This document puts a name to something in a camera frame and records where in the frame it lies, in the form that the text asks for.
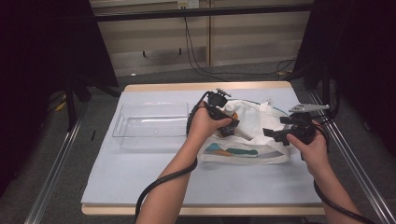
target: clear plastic container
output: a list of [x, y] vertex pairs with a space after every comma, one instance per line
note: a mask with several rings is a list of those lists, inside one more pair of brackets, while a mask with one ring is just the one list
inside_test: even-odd
[[113, 137], [135, 152], [175, 152], [186, 139], [187, 103], [123, 105]]

